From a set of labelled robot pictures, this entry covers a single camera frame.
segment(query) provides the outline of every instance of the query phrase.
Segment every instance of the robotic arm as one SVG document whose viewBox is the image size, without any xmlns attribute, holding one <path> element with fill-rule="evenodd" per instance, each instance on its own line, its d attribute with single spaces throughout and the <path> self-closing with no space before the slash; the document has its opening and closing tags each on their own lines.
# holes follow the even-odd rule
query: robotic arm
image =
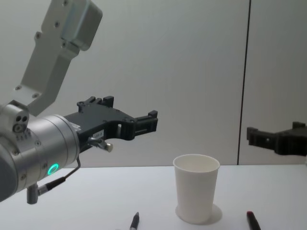
<svg viewBox="0 0 307 230">
<path fill-rule="evenodd" d="M 27 202 L 63 183 L 81 164 L 79 154 L 91 147 L 111 151 L 109 138 L 133 140 L 155 132 L 157 112 L 131 117 L 113 108 L 114 98 L 90 97 L 78 112 L 29 121 L 56 99 L 71 60 L 92 44 L 102 19 L 90 0 L 53 0 L 35 34 L 35 49 L 12 100 L 0 107 L 0 202 L 27 188 Z M 38 187 L 37 182 L 77 161 L 65 177 Z"/>
</svg>

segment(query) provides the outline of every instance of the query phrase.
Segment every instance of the green led ring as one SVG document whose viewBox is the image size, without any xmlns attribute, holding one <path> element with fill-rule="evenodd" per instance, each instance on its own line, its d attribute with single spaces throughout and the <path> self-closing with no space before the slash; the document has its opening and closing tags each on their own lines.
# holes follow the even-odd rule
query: green led ring
<svg viewBox="0 0 307 230">
<path fill-rule="evenodd" d="M 48 175 L 55 173 L 59 169 L 59 164 L 54 164 L 48 170 Z"/>
</svg>

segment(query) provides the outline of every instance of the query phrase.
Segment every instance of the pen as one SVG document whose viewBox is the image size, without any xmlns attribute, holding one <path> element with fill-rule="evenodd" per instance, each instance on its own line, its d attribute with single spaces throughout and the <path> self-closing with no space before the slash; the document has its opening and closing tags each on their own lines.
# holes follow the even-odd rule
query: pen
<svg viewBox="0 0 307 230">
<path fill-rule="evenodd" d="M 256 217 L 253 212 L 248 211 L 247 212 L 248 217 L 248 223 L 251 230 L 261 230 L 258 221 L 256 220 Z"/>
<path fill-rule="evenodd" d="M 134 217 L 133 217 L 133 221 L 132 221 L 132 223 L 131 223 L 130 230 L 137 230 L 137 229 L 138 229 L 139 222 L 140 222 L 140 215 L 139 215 L 139 213 L 137 212 L 137 213 L 134 215 Z"/>
</svg>

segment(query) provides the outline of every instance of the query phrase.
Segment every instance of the gray wall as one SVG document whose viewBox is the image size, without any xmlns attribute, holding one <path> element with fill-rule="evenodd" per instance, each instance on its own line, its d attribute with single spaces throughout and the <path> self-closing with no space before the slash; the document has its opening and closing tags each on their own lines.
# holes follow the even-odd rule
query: gray wall
<svg viewBox="0 0 307 230">
<path fill-rule="evenodd" d="M 187 153 L 236 164 L 248 1 L 94 2 L 104 17 L 93 45 L 72 61 L 57 101 L 42 115 L 67 115 L 76 112 L 77 101 L 113 95 L 116 108 L 132 116 L 155 109 L 160 120 L 156 133 L 131 142 L 110 140 L 110 154 L 97 149 L 83 153 L 83 166 L 171 165 Z M 305 2 L 253 0 L 242 164 L 303 162 L 248 147 L 245 130 L 277 131 L 293 120 L 304 121 Z M 0 3 L 2 101 L 23 76 L 49 3 Z M 260 93 L 262 85 L 265 92 Z"/>
<path fill-rule="evenodd" d="M 253 0 L 251 9 L 240 164 L 304 163 L 251 148 L 246 128 L 277 132 L 307 122 L 307 1 Z"/>
</svg>

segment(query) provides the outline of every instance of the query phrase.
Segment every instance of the cup rim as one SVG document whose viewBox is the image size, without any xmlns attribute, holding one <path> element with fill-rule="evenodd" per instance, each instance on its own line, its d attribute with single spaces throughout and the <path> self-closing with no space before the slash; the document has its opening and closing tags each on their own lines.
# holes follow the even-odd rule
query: cup rim
<svg viewBox="0 0 307 230">
<path fill-rule="evenodd" d="M 203 157 L 207 157 L 207 158 L 211 158 L 212 160 L 214 160 L 215 162 L 218 163 L 218 166 L 213 169 L 213 170 L 210 170 L 210 171 L 205 171 L 205 172 L 196 172 L 196 171 L 191 171 L 191 170 L 186 170 L 186 169 L 183 169 L 183 168 L 180 168 L 179 166 L 175 165 L 175 161 L 180 158 L 180 157 L 186 157 L 186 156 L 203 156 Z M 180 169 L 182 171 L 185 171 L 185 172 L 189 172 L 189 173 L 210 173 L 210 172 L 213 172 L 213 171 L 216 171 L 220 168 L 221 164 L 220 162 L 216 159 L 216 158 L 213 158 L 211 156 L 207 156 L 207 155 L 203 155 L 203 154 L 185 154 L 185 155 L 181 155 L 181 156 L 178 156 L 176 157 L 174 160 L 173 160 L 173 166 L 177 169 Z"/>
</svg>

